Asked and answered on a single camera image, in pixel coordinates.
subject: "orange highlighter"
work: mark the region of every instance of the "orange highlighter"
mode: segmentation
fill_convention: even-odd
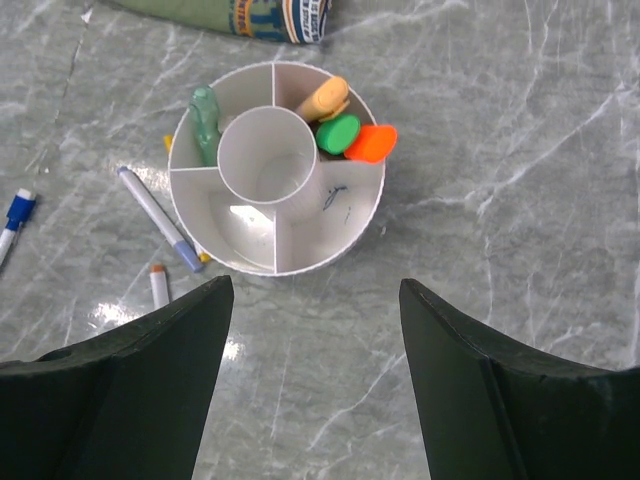
[[[326,122],[337,117],[349,105],[349,84],[342,77],[331,77],[296,109],[305,122]]]
[[[397,141],[398,131],[392,125],[363,125],[344,156],[348,160],[379,163],[389,156]]]

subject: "blue ink mark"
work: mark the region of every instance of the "blue ink mark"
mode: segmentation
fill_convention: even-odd
[[[327,198],[327,201],[324,202],[324,207],[322,209],[323,212],[331,206],[333,201],[336,199],[338,192],[342,190],[348,190],[348,188],[343,185],[341,187],[334,187],[333,190],[329,190],[329,197]]]

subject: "blue and white marker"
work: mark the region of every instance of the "blue and white marker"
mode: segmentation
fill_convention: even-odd
[[[16,196],[13,197],[13,202],[7,212],[7,225],[0,233],[0,266],[4,263],[18,230],[29,220],[35,205],[36,194],[24,188],[18,190]]]
[[[191,245],[187,243],[171,219],[167,217],[167,214],[162,211],[158,202],[151,196],[138,176],[127,167],[118,168],[118,176],[187,266],[194,272],[201,271],[204,265],[196,252],[193,251]]]

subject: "blue marker cap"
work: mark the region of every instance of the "blue marker cap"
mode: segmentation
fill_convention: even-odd
[[[173,248],[178,252],[178,254],[182,257],[184,262],[189,266],[189,268],[195,273],[201,272],[204,268],[204,264],[200,261],[196,252],[193,251],[191,245],[189,245],[185,240],[176,243]]]
[[[7,212],[7,230],[17,232],[20,225],[29,220],[33,207],[36,205],[36,195],[29,190],[21,188],[13,197],[13,202]]]

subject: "desk organizer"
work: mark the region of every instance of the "desk organizer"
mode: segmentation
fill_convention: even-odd
[[[332,75],[310,65],[269,62],[214,82],[221,119],[233,118],[218,166],[203,167],[188,114],[169,152],[169,181],[180,222],[212,258],[262,276],[325,266],[362,235],[378,207],[385,162],[367,164],[319,151],[293,111]],[[349,93],[345,113],[375,124]]]

